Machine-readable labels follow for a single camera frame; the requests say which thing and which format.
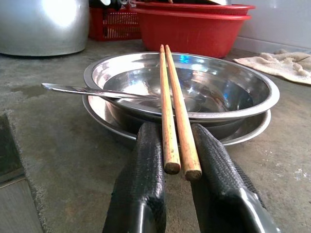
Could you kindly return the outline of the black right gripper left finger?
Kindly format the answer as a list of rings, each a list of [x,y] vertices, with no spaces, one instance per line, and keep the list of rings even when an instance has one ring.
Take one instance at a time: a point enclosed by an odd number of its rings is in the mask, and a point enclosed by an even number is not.
[[[103,232],[163,233],[165,230],[161,128],[145,122],[131,156],[115,181]]]

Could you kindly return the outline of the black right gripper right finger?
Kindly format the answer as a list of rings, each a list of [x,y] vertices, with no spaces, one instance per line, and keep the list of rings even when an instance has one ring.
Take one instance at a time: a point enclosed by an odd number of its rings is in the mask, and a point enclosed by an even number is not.
[[[191,126],[202,178],[191,182],[200,232],[279,233],[257,189],[224,145],[200,124]]]

